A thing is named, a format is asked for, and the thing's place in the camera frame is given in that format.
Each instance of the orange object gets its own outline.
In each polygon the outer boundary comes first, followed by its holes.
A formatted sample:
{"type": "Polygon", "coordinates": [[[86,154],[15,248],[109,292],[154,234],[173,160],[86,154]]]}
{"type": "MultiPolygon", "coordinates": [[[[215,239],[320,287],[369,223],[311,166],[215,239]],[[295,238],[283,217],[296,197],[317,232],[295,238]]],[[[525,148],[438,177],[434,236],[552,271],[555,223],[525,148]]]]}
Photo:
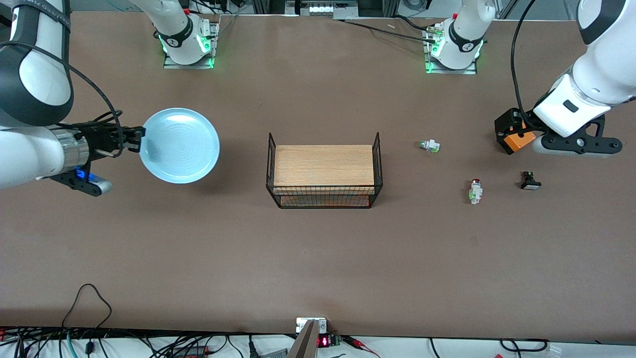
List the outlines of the orange object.
{"type": "MultiPolygon", "coordinates": [[[[525,123],[522,123],[521,126],[525,129],[525,123]]],[[[535,136],[534,133],[528,132],[524,133],[523,137],[519,136],[519,134],[510,134],[504,139],[504,141],[510,147],[510,149],[512,149],[513,152],[516,152],[517,150],[530,144],[530,142],[534,141],[536,138],[537,136],[535,136]]]]}

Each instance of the brown table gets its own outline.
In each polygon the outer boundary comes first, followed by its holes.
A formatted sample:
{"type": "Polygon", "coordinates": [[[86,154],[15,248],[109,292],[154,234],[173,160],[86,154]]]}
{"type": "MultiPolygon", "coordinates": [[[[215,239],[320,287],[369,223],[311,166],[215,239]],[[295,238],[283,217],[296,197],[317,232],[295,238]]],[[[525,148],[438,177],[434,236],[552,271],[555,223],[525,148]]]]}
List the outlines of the brown table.
{"type": "MultiPolygon", "coordinates": [[[[515,105],[514,26],[492,25],[478,75],[444,76],[425,73],[416,41],[325,18],[240,17],[214,70],[178,71],[162,69],[143,14],[75,13],[71,62],[125,125],[191,108],[216,126],[221,157],[190,185],[126,153],[94,164],[115,185],[97,199],[53,181],[3,190],[0,324],[57,326],[92,282],[113,305],[109,327],[283,333],[325,316],[343,334],[634,341],[634,105],[608,116],[606,135],[625,146],[613,158],[504,154],[493,120],[515,105]],[[377,131],[374,208],[281,210],[265,190],[269,132],[277,144],[371,144],[377,131]],[[439,153],[416,147],[429,138],[439,153]],[[544,186],[520,190],[524,170],[544,186]]],[[[583,51],[573,22],[524,24],[526,106],[583,51]]],[[[69,121],[106,110],[74,85],[69,121]]],[[[86,292],[70,324],[105,312],[86,292]]]]}

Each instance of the black wire basket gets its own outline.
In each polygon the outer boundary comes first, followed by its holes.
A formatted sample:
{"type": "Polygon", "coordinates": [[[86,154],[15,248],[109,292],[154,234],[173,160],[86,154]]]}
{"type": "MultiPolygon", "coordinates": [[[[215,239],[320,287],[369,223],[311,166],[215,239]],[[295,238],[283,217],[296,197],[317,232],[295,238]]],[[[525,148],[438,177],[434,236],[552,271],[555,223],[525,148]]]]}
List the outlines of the black wire basket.
{"type": "Polygon", "coordinates": [[[371,208],[383,185],[380,158],[380,133],[371,147],[373,157],[372,185],[274,185],[276,143],[270,133],[267,157],[267,191],[279,208],[371,208]]]}

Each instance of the wooden board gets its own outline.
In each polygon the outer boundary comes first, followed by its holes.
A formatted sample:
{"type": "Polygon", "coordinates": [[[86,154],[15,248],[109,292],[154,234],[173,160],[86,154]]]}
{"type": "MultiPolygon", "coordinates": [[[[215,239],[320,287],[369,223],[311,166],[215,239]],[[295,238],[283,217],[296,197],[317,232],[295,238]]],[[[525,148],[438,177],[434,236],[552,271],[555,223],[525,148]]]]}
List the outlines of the wooden board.
{"type": "Polygon", "coordinates": [[[373,185],[371,145],[277,145],[274,186],[373,185]]]}

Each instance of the light blue plate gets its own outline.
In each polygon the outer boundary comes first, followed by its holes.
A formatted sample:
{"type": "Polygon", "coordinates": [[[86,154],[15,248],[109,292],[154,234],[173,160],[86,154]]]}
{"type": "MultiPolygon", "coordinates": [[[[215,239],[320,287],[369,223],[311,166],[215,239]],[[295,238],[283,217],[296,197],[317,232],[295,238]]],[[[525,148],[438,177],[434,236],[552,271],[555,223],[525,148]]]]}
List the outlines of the light blue plate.
{"type": "Polygon", "coordinates": [[[169,108],[144,124],[139,156],[148,171],[169,183],[186,184],[206,176],[219,159],[214,126],[187,108],[169,108]]]}

